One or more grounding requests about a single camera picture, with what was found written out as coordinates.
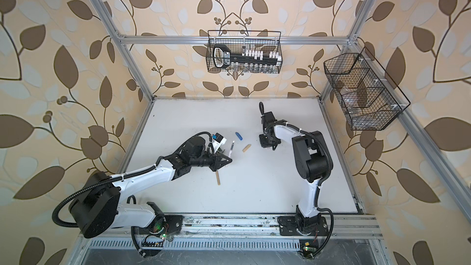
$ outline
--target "white table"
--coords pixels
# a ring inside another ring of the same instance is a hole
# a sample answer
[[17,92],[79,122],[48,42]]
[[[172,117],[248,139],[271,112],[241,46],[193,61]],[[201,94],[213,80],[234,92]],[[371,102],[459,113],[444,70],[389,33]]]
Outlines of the white table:
[[[128,171],[152,165],[160,155],[171,154],[202,131],[218,132],[227,138],[222,146],[225,154],[235,140],[233,162],[219,170],[220,186],[208,167],[193,167],[181,178],[136,194],[138,202],[153,201],[164,213],[294,213],[304,182],[296,170],[291,145],[282,142],[275,151],[260,146],[260,101],[276,119],[324,135],[334,168],[322,186],[319,207],[334,213],[355,213],[355,203],[315,99],[156,100]],[[242,152],[247,144],[251,147]]]

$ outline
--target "black wire basket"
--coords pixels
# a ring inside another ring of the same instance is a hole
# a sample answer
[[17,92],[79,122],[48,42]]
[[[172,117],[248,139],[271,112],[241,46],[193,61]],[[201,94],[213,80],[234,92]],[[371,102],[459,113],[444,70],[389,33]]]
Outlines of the black wire basket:
[[206,64],[210,73],[278,74],[283,64],[277,31],[209,30]]
[[[384,130],[409,105],[410,101],[384,70],[378,76],[369,62],[371,53],[343,53],[324,62],[324,71],[352,130]],[[388,86],[398,90],[397,100]]]

